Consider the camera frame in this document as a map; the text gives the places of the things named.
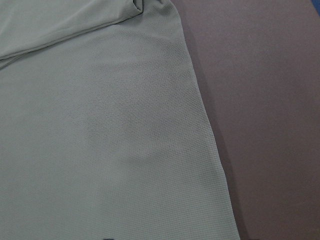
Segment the olive green long-sleeve shirt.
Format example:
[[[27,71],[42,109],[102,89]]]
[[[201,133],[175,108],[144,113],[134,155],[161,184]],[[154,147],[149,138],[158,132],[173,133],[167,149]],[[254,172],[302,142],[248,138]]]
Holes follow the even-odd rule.
[[[0,237],[239,239],[171,1],[1,1]]]

